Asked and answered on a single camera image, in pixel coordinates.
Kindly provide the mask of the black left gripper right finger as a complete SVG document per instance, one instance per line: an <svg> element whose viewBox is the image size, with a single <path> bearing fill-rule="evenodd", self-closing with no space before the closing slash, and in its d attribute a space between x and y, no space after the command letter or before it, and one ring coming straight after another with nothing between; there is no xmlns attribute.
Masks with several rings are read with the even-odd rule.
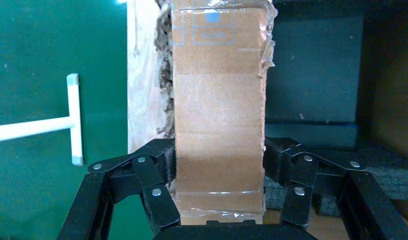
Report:
<svg viewBox="0 0 408 240"><path fill-rule="evenodd" d="M314 195L333 197L351 240L408 240L408 226L365 166L287 137L264 141L265 174L285 190L280 222L305 231Z"/></svg>

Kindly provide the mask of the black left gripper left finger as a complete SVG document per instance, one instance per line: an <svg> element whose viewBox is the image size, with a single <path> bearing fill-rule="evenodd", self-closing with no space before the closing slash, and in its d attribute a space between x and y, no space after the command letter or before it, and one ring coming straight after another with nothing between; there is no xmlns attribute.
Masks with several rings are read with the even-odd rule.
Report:
<svg viewBox="0 0 408 240"><path fill-rule="evenodd" d="M108 239L115 205L128 196L140 196L154 236L179 225L165 186L175 175L175 163L174 139L153 139L134 153L90 164L58 239Z"/></svg>

